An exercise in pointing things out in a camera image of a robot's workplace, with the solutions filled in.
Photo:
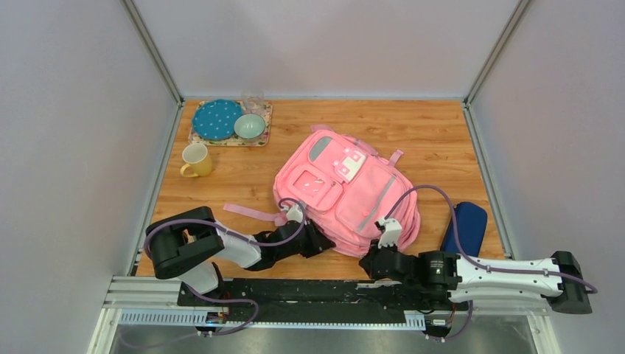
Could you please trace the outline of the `pink backpack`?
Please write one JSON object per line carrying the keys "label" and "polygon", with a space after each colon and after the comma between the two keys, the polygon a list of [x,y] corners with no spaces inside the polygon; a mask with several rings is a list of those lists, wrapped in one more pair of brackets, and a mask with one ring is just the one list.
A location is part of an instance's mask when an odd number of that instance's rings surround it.
{"label": "pink backpack", "polygon": [[376,223],[390,217],[401,227],[395,244],[403,251],[418,237],[421,215],[412,182],[396,167],[403,152],[389,158],[353,136],[314,125],[277,173],[275,201],[294,198],[307,218],[335,244],[335,250],[364,256],[382,235]]}

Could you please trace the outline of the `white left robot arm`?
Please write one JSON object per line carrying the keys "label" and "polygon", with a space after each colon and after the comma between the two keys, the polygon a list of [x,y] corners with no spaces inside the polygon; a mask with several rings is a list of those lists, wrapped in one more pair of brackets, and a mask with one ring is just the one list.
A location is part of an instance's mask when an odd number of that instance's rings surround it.
{"label": "white left robot arm", "polygon": [[286,201],[274,217],[273,231],[244,235],[226,227],[207,206],[152,223],[145,231],[144,253],[151,259],[156,278],[176,278],[197,291],[204,304],[215,306],[225,296],[216,264],[209,258],[228,260],[247,271],[272,268],[294,255],[314,257],[335,243],[305,214],[301,202]]}

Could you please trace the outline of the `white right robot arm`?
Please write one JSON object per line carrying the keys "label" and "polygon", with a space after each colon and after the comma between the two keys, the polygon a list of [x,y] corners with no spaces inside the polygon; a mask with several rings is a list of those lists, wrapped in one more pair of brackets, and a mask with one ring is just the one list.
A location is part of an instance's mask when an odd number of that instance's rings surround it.
{"label": "white right robot arm", "polygon": [[444,251],[407,255],[372,243],[359,265],[371,280],[398,282],[431,309],[474,300],[544,300],[557,313],[593,312],[593,290],[569,251],[540,260],[487,260]]}

